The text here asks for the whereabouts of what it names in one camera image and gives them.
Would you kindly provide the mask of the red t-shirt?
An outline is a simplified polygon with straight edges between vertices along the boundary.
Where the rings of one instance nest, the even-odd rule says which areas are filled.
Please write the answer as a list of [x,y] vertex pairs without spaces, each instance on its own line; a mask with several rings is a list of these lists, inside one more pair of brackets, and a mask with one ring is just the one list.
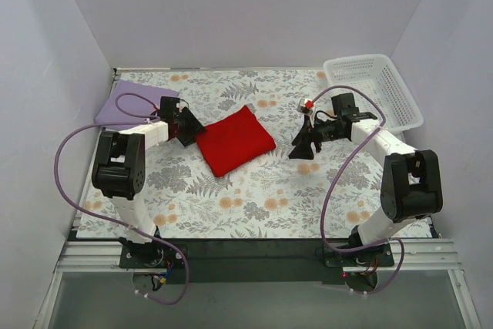
[[248,106],[196,135],[196,143],[215,177],[276,148],[273,137],[264,129]]

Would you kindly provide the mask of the white plastic basket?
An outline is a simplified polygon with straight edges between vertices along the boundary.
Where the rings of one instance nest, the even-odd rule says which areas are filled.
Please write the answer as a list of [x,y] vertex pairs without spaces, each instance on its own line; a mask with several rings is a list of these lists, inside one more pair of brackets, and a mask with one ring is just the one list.
[[400,134],[418,128],[424,118],[391,59],[366,54],[329,59],[323,64],[329,86],[351,86],[376,103],[386,117],[385,128]]

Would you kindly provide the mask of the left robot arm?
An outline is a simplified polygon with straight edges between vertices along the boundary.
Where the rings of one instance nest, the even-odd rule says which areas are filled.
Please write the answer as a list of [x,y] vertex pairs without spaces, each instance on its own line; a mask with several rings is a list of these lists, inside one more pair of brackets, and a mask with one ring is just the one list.
[[119,242],[129,256],[146,267],[159,267],[169,248],[153,239],[159,231],[145,205],[146,151],[170,139],[178,139],[187,147],[198,134],[206,131],[192,114],[188,103],[178,97],[163,96],[150,114],[125,111],[117,96],[116,108],[127,116],[142,119],[124,130],[104,130],[96,148],[92,167],[92,185],[100,190],[116,208],[120,220],[129,228]]

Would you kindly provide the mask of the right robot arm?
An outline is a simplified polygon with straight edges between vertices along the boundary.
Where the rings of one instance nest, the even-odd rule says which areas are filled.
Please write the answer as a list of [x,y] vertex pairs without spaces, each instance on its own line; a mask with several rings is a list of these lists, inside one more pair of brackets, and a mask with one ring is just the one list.
[[381,205],[351,232],[347,245],[335,247],[323,238],[324,246],[333,253],[346,254],[357,265],[370,263],[377,248],[387,243],[400,230],[416,220],[439,213],[443,207],[438,155],[418,150],[384,129],[385,115],[362,112],[354,100],[356,89],[332,97],[334,118],[318,119],[315,102],[302,99],[297,111],[304,123],[294,138],[289,159],[313,159],[322,143],[347,139],[356,149],[345,160],[330,184],[333,191],[346,167],[361,150],[366,150],[381,165]]

